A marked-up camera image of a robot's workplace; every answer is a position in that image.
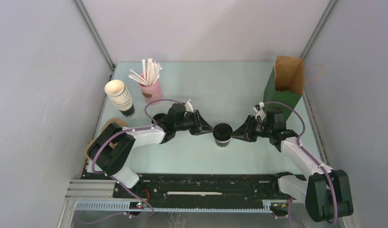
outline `table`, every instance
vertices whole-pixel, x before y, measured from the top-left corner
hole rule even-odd
[[[255,114],[253,106],[262,101],[274,62],[168,62],[161,65],[164,98],[186,102],[192,97],[196,100],[194,109],[198,109],[209,124],[227,123],[234,131],[248,115]],[[113,79],[122,80],[127,86],[136,114],[126,118],[107,99],[98,129],[114,117],[125,120],[129,127],[151,124],[144,113],[146,103],[138,84],[128,78],[130,69],[140,73],[142,63],[118,63]],[[152,116],[167,113],[171,104],[151,105],[148,112]],[[295,110],[306,125],[302,142],[320,159],[303,100]],[[302,125],[296,115],[290,116],[287,128],[301,132]],[[289,171],[301,174],[268,139],[258,138],[253,143],[233,139],[228,147],[219,148],[211,133],[192,136],[189,132],[177,132],[176,137],[165,144],[135,148],[127,164],[137,173],[271,174]]]

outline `metal frame bar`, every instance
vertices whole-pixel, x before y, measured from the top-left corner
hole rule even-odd
[[[87,13],[86,7],[83,4],[82,0],[72,0],[76,6],[76,9],[78,10],[79,14],[81,15],[83,21],[86,24],[87,29],[89,30],[89,33],[92,35],[93,40],[97,44],[97,47],[99,48],[100,52],[103,55],[103,58],[106,60],[109,68],[111,70],[114,70],[114,62],[111,60],[110,54],[108,54],[108,51],[102,41],[102,39],[99,36],[99,33],[97,32],[92,19],[90,18],[89,14]]]

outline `gray wall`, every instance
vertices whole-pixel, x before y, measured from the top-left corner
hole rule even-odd
[[[339,1],[306,58],[306,86],[362,227],[388,227],[388,0]],[[306,74],[311,78],[315,69]]]
[[[0,1],[0,228],[54,227],[109,75],[71,0]]]

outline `white plastic part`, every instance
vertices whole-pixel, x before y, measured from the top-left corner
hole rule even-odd
[[[191,100],[192,98],[190,98],[186,103],[185,103],[185,111],[187,112],[194,112],[194,108],[192,107],[192,104],[191,104]]]
[[[261,120],[264,120],[265,117],[266,117],[266,114],[265,114],[264,111],[261,109],[259,112],[257,112],[257,114],[256,114],[256,119],[257,119],[258,116],[261,118]]]
[[[279,190],[294,197],[305,204],[307,193],[307,182],[299,180],[294,175],[283,176],[278,180]]]
[[[131,148],[131,151],[139,146],[148,145],[148,144],[159,144],[162,142],[164,138],[164,131],[159,127],[155,126],[153,129],[147,130],[139,130],[136,129],[134,132],[129,132],[128,134],[132,135],[135,138],[135,142]],[[89,162],[87,167],[87,172],[92,171],[92,162]],[[128,188],[132,188],[138,181],[139,176],[126,164],[113,175],[119,182],[124,184]]]
[[[286,140],[283,140],[281,143],[281,151],[296,165],[296,167],[302,172],[306,179],[308,179],[308,177],[314,173],[324,174],[319,166],[317,166],[317,164],[315,164],[315,162],[297,145],[296,137],[290,137]],[[320,160],[319,162],[328,173],[331,172],[331,166],[323,163]]]

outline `brown paper bag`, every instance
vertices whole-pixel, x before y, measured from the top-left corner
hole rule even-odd
[[[301,58],[292,56],[278,56],[274,68],[269,76],[264,90],[264,102],[279,101],[294,108],[299,102],[304,91],[304,68]],[[280,107],[284,112],[285,121],[292,111],[279,104],[267,104],[264,111],[269,107]]]

